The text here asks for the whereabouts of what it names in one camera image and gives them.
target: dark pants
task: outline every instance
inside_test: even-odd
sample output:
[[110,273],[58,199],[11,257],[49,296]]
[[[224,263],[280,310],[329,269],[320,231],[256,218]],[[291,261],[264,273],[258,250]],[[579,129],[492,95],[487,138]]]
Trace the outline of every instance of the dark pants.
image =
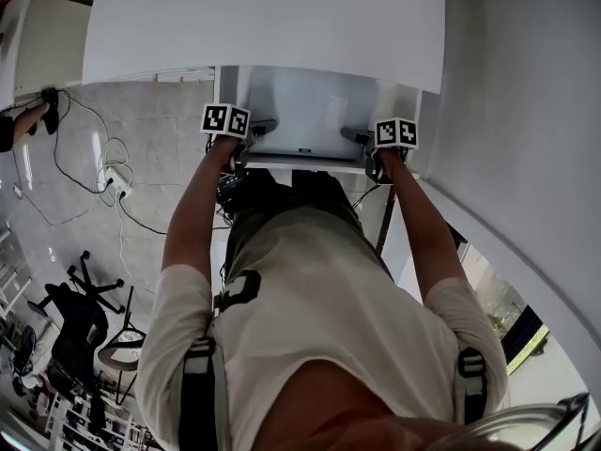
[[292,187],[288,187],[278,184],[267,169],[250,169],[244,188],[232,202],[234,218],[227,242],[225,275],[228,276],[236,255],[257,230],[276,215],[301,207],[324,210],[345,221],[388,272],[374,246],[363,235],[361,222],[338,179],[327,172],[293,170]]

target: gray wall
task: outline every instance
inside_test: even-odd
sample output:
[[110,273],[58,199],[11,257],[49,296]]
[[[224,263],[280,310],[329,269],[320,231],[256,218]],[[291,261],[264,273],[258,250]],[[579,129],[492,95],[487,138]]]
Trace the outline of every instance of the gray wall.
[[[447,0],[427,180],[523,256],[597,345],[600,150],[601,0]],[[546,306],[548,294],[504,277],[574,360],[565,314]]]

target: backpack strap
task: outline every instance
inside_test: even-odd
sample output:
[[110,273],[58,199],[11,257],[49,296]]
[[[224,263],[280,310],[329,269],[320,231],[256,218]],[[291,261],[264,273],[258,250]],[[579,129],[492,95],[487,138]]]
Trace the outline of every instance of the backpack strap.
[[474,348],[464,348],[457,361],[455,421],[468,425],[481,419],[485,415],[487,397],[485,358]]
[[180,451],[229,451],[223,352],[212,337],[193,342],[184,357],[178,440]]

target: power strip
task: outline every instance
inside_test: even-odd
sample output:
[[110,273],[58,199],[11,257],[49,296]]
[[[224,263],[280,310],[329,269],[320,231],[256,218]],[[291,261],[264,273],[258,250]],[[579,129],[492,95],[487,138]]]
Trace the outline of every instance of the power strip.
[[125,198],[131,194],[131,184],[129,184],[112,165],[108,165],[104,170],[104,178],[106,179],[106,182],[109,182],[112,179],[111,183],[107,185],[113,187],[115,199]]

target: black sleeve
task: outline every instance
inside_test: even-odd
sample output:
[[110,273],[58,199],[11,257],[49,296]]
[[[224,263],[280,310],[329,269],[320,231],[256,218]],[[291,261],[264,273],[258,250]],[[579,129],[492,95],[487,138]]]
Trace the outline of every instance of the black sleeve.
[[15,121],[12,117],[0,117],[0,152],[12,150],[15,139]]

